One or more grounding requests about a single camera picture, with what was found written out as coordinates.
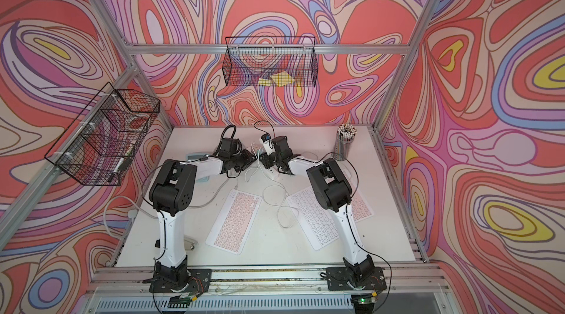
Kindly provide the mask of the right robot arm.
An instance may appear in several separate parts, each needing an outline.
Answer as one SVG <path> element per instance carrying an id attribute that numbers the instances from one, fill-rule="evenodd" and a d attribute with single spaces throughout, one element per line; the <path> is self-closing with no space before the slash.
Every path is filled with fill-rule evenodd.
<path id="1" fill-rule="evenodd" d="M 309 160 L 295 154 L 284 135 L 272 137 L 262 134 L 263 150 L 257 159 L 265 168 L 276 168 L 282 174 L 308 178 L 319 206 L 333 218 L 344 247 L 345 279 L 354 289 L 369 284 L 375 270 L 372 256 L 363 249 L 350 205 L 356 192 L 345 177 L 333 154 L 319 161 Z"/>

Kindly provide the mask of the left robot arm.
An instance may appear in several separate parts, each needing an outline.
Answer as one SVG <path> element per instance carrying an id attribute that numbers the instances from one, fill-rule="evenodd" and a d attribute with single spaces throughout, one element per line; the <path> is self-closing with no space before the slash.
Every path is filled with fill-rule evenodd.
<path id="1" fill-rule="evenodd" d="M 185 250 L 184 212 L 193 199 L 196 181 L 245 171 L 256 157 L 240 140 L 222 138 L 215 152 L 187 161 L 166 160 L 149 190 L 160 226 L 160 254 L 154 260 L 151 293 L 186 292 L 191 281 Z"/>

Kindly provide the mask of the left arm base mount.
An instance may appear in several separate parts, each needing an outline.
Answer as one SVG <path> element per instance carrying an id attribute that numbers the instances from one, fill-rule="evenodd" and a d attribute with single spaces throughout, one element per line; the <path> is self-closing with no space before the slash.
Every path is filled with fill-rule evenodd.
<path id="1" fill-rule="evenodd" d="M 143 280 L 151 293 L 206 293 L 210 287 L 209 268 L 155 267 L 152 278 Z"/>

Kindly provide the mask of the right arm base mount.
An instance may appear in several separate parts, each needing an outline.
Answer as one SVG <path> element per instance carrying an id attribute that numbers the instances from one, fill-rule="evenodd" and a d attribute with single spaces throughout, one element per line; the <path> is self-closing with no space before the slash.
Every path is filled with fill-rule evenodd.
<path id="1" fill-rule="evenodd" d="M 383 269 L 374 267 L 360 274 L 345 267 L 329 267 L 320 273 L 330 291 L 370 290 L 381 293 L 388 288 Z"/>

